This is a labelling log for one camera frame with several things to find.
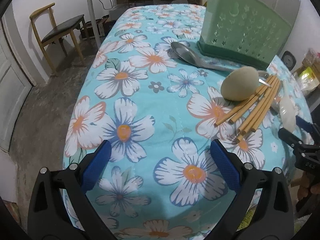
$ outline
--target turquoise fabric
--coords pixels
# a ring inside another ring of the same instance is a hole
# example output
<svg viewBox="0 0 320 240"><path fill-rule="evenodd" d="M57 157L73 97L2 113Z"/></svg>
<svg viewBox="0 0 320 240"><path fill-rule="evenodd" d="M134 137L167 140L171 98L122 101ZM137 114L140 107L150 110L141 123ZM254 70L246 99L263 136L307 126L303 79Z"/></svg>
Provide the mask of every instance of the turquoise fabric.
<svg viewBox="0 0 320 240"><path fill-rule="evenodd" d="M277 137L279 117L269 111L255 133L235 143L244 118L213 125L234 107L220 95L227 73L185 64L171 51L172 41L198 51L204 13L205 7L187 4L129 9L103 42L79 94L63 167L79 163L104 139L112 143L111 160L87 197L118 239L196 240L208 234L235 196L210 156L211 137L243 162L264 170L278 166L292 177L295 158ZM268 71L287 80L297 114L311 121L297 83L277 56ZM311 142L300 129L295 134ZM83 229L66 193L64 200L72 222Z"/></svg>

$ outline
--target black chair cushion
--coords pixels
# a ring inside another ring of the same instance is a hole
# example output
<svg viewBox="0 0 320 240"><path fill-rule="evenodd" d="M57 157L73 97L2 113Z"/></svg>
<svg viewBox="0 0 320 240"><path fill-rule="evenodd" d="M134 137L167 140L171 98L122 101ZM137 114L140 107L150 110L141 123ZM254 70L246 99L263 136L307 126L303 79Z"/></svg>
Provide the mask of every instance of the black chair cushion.
<svg viewBox="0 0 320 240"><path fill-rule="evenodd" d="M63 33L69 29L75 28L82 20L82 17L84 17L84 14L76 16L70 20L67 20L59 25L57 27L53 28L52 31L50 31L43 39L42 43L50 40L54 36L57 36L60 33Z"/></svg>

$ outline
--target finger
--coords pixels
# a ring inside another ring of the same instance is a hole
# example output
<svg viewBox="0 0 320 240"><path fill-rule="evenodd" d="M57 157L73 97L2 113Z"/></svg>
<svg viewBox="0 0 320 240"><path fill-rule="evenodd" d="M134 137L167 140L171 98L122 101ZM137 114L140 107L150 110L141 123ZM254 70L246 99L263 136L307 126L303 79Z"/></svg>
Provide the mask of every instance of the finger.
<svg viewBox="0 0 320 240"><path fill-rule="evenodd" d="M312 194L320 194L320 183L313 185L310 191Z"/></svg>
<svg viewBox="0 0 320 240"><path fill-rule="evenodd" d="M303 175L302 175L300 185L305 187L305 188L308 188L310 186L310 181L309 181L309 178L308 178L306 172L304 172Z"/></svg>
<svg viewBox="0 0 320 240"><path fill-rule="evenodd" d="M300 186L297 192L298 200L302 200L304 197L308 196L308 189Z"/></svg>

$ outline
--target blue gripper pad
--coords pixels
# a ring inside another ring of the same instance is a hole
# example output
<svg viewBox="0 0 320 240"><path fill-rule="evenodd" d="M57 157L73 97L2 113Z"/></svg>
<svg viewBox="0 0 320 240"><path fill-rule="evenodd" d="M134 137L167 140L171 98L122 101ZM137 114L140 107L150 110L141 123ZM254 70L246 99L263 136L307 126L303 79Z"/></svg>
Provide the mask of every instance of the blue gripper pad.
<svg viewBox="0 0 320 240"><path fill-rule="evenodd" d="M84 194L93 189L110 157L111 143L106 141L82 174L81 189Z"/></svg>
<svg viewBox="0 0 320 240"><path fill-rule="evenodd" d="M302 128L303 130L305 130L308 133L312 133L313 129L312 129L312 124L303 120L300 116L296 116L296 123L298 125L298 127Z"/></svg>
<svg viewBox="0 0 320 240"><path fill-rule="evenodd" d="M210 154L229 189L238 193L241 188L240 174L226 155L225 149L221 149L217 142L212 141Z"/></svg>

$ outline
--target green plastic basket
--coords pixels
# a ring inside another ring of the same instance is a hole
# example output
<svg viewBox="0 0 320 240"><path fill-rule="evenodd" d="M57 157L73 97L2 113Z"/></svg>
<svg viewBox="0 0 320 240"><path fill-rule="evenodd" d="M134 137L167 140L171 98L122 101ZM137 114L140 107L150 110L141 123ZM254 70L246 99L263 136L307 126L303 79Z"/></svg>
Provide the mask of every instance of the green plastic basket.
<svg viewBox="0 0 320 240"><path fill-rule="evenodd" d="M198 47L203 55L265 70L291 28L259 0L208 0Z"/></svg>

